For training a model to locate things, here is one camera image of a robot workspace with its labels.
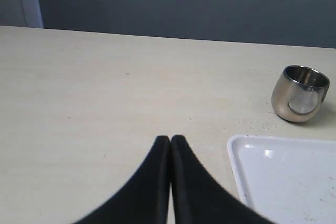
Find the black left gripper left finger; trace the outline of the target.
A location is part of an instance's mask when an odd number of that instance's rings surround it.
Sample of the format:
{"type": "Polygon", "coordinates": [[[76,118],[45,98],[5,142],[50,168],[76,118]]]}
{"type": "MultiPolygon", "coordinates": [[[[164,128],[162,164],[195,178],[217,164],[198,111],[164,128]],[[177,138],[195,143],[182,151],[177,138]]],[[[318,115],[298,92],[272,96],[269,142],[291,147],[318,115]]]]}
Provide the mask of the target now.
{"type": "Polygon", "coordinates": [[[132,177],[110,199],[77,223],[167,223],[170,139],[156,137],[132,177]]]}

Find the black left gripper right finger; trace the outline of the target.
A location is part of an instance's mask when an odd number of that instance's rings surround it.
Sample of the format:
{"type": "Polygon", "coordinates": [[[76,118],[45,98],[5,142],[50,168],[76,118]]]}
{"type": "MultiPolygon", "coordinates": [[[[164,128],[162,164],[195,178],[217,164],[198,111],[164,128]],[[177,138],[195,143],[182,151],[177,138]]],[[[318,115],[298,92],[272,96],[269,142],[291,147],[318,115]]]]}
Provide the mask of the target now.
{"type": "Polygon", "coordinates": [[[182,135],[171,139],[171,165],[176,223],[271,223],[227,192],[182,135]]]}

